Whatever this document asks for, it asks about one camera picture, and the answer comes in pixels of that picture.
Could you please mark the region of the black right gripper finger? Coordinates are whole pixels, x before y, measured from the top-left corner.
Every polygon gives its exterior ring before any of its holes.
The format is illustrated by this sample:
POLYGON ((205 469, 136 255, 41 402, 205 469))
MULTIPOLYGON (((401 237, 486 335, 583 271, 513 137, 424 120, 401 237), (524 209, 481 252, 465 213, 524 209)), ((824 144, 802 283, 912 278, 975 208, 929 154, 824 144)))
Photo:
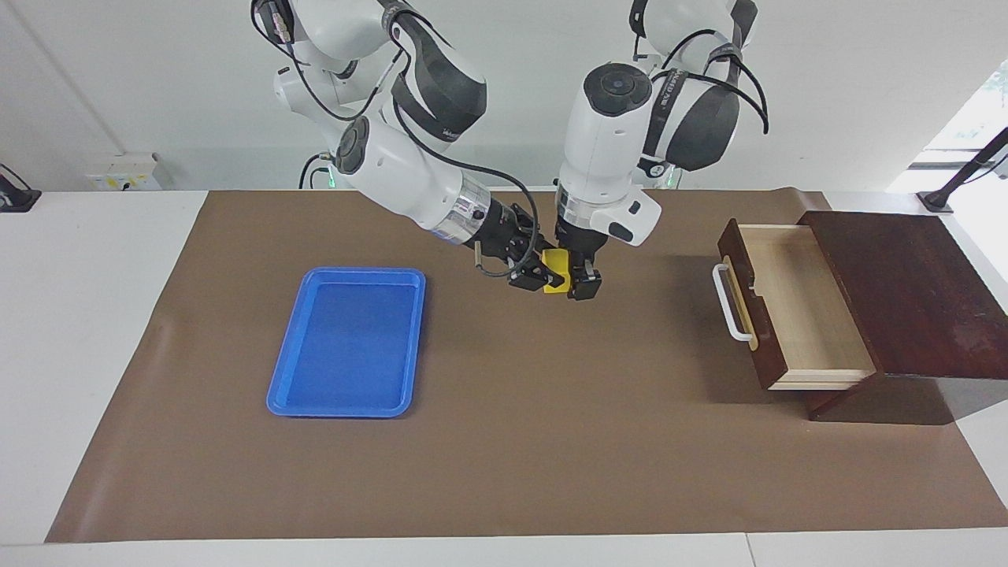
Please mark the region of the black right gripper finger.
POLYGON ((565 277, 543 263, 526 263, 508 276, 508 284, 526 291, 540 291, 546 286, 561 287, 565 277))
POLYGON ((552 243, 541 232, 539 214, 536 211, 526 211, 525 208, 516 207, 516 231, 518 239, 521 241, 522 254, 528 249, 534 248, 537 254, 542 254, 545 250, 552 248, 552 243))

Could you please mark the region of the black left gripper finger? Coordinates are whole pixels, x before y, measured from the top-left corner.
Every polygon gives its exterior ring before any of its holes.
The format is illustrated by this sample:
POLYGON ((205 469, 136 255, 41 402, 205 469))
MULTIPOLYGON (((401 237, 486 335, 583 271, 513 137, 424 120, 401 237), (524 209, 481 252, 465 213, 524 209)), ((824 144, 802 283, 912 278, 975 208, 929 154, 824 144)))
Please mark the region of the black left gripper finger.
POLYGON ((601 273, 591 263, 573 263, 569 275, 569 300, 591 300, 602 286, 601 273))

